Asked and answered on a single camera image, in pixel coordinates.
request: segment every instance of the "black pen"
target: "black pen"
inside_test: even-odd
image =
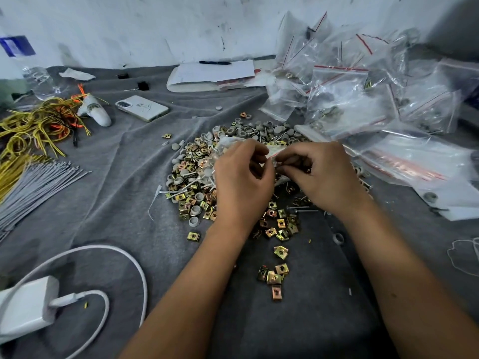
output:
[[[230,66],[231,62],[207,62],[200,60],[200,64],[214,64],[215,66]]]

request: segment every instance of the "charging cable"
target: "charging cable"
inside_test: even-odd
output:
[[[141,311],[141,317],[140,317],[140,326],[141,326],[143,324],[143,321],[145,321],[145,316],[146,316],[146,312],[147,312],[148,292],[147,292],[147,280],[146,280],[146,277],[145,277],[145,273],[141,269],[140,264],[137,262],[136,259],[133,258],[133,256],[131,254],[129,254],[128,252],[124,251],[121,248],[118,248],[118,247],[115,247],[115,246],[108,246],[108,245],[89,245],[89,246],[81,246],[81,247],[73,248],[73,249],[70,249],[70,250],[65,251],[63,253],[57,254],[56,256],[54,256],[50,259],[47,259],[41,265],[39,265],[36,268],[34,268],[33,270],[31,270],[29,273],[27,273],[26,276],[24,276],[20,281],[18,281],[18,283],[15,286],[12,287],[12,289],[10,290],[8,295],[5,297],[3,303],[0,304],[0,321],[3,319],[3,314],[7,310],[10,300],[13,298],[13,296],[18,291],[18,289],[20,289],[20,287],[24,283],[26,283],[29,278],[31,278],[35,273],[40,271],[46,265],[49,265],[50,263],[56,261],[57,259],[60,259],[64,256],[67,256],[68,254],[83,251],[83,250],[86,250],[86,249],[110,249],[110,250],[113,250],[113,251],[116,251],[118,253],[123,254],[135,265],[136,269],[138,270],[138,273],[140,274],[141,282],[143,284],[143,309]],[[76,301],[78,301],[79,299],[81,299],[81,298],[83,298],[87,295],[99,295],[99,296],[101,296],[103,298],[103,300],[105,301],[105,312],[103,313],[103,317],[102,317],[102,320],[100,321],[99,326],[96,328],[96,330],[92,334],[92,336],[78,350],[76,350],[73,354],[69,355],[66,359],[73,359],[74,357],[76,357],[83,350],[85,350],[87,348],[87,346],[90,345],[91,342],[93,342],[93,340],[95,340],[95,338],[98,336],[99,332],[101,331],[101,329],[105,325],[105,321],[106,321],[106,318],[108,316],[108,312],[110,311],[110,300],[108,299],[108,296],[103,291],[93,289],[93,290],[90,290],[90,291],[84,291],[84,292],[79,292],[79,293],[71,293],[69,295],[59,297],[57,299],[52,300],[49,304],[49,306],[52,307],[52,308],[63,307],[63,306],[67,306],[67,305],[70,305],[72,303],[75,303]],[[4,334],[0,333],[0,337],[9,337],[10,335],[11,334],[4,335]]]

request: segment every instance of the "smartphone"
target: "smartphone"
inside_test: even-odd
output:
[[[140,96],[131,96],[127,99],[119,100],[115,105],[118,109],[132,114],[145,122],[151,122],[170,111],[168,107]]]

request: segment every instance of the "left hand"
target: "left hand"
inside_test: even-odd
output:
[[[215,223],[244,239],[264,213],[274,190],[274,166],[266,145],[236,142],[215,163],[218,217]]]

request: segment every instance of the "gray cloth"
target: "gray cloth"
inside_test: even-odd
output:
[[[58,193],[19,224],[0,245],[0,272],[19,279],[69,248],[91,243],[115,245],[131,253],[143,267],[149,312],[198,247],[198,243],[186,240],[190,228],[179,220],[177,205],[163,196],[152,206],[154,221],[147,215],[158,184],[164,185],[171,173],[171,160],[177,155],[171,144],[191,141],[215,125],[229,125],[243,111],[253,115],[253,122],[268,120],[257,110],[267,95],[264,89],[171,93],[166,90],[171,67],[131,69],[131,78],[122,80],[116,78],[120,71],[82,70],[97,76],[84,84],[86,91],[110,104],[137,94],[168,106],[171,112],[144,123],[107,107],[114,121],[111,127],[102,128],[88,120],[91,137],[81,131],[78,148],[71,139],[61,143],[68,160],[93,173]],[[147,80],[149,91],[123,92],[141,80]],[[223,110],[218,112],[216,106]],[[173,137],[169,145],[162,146],[165,133]],[[376,200],[388,210],[413,248],[478,318],[477,278],[452,268],[446,256],[452,240],[477,231],[477,221],[448,222],[430,213],[410,188],[374,178],[371,181]],[[280,199],[281,205],[287,203],[285,197]],[[210,224],[202,221],[198,229],[204,233]],[[261,238],[246,243],[217,316],[210,358],[386,356],[379,344],[385,332],[374,304],[348,255],[331,240],[332,229],[340,229],[334,227],[337,222],[322,214],[305,213],[300,224],[300,233],[284,244],[290,249],[287,263],[291,273],[284,281],[282,302],[273,302],[271,287],[256,281],[261,265],[278,264],[272,247],[279,241]],[[60,280],[61,295],[87,289],[107,293],[111,308],[106,325],[78,357],[117,357],[137,330],[141,314],[141,280],[130,261],[111,251],[86,251],[58,261],[45,271],[47,274]],[[195,299],[194,292],[189,295]],[[90,337],[103,314],[100,298],[90,297],[88,301],[87,309],[76,303],[60,310],[54,325],[16,340],[6,351],[12,358],[68,356]]]

